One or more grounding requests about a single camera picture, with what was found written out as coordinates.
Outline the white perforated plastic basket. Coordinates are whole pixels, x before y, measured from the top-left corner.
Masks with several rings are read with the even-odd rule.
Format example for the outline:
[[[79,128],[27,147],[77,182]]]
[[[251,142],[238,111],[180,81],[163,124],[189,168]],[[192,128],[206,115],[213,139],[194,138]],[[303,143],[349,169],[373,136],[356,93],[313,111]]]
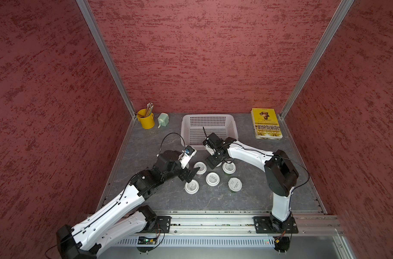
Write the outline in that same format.
[[[188,114],[182,118],[181,136],[186,146],[204,150],[203,141],[211,133],[221,139],[239,139],[234,117],[230,114]]]

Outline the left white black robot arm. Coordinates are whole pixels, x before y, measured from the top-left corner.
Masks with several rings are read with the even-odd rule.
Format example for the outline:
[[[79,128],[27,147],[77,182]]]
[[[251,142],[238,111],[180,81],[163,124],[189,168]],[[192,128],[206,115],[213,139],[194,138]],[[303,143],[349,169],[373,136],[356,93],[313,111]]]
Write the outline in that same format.
[[[181,152],[163,152],[152,168],[136,173],[121,193],[95,214],[73,227],[61,227],[56,233],[61,258],[95,259],[127,235],[155,231],[157,216],[143,203],[175,177],[190,183],[198,170],[187,165],[195,154],[191,146]]]

